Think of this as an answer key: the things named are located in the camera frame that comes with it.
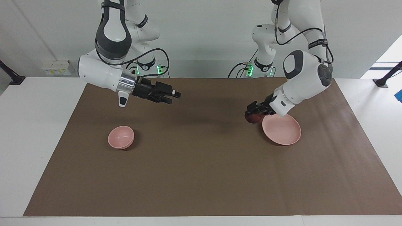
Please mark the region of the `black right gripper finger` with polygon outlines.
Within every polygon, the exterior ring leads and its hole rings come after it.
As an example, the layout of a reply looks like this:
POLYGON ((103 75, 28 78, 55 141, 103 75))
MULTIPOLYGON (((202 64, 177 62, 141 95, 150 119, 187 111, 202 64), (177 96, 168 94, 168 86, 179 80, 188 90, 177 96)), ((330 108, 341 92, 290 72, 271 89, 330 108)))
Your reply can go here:
POLYGON ((173 89, 173 87, 166 83, 156 82, 155 83, 156 91, 162 96, 172 96, 177 99, 181 98, 181 93, 173 89))
POLYGON ((169 98, 169 96, 171 96, 171 95, 169 95, 169 94, 151 94, 150 100, 155 103, 166 103, 166 104, 171 105, 173 100, 171 98, 169 98))

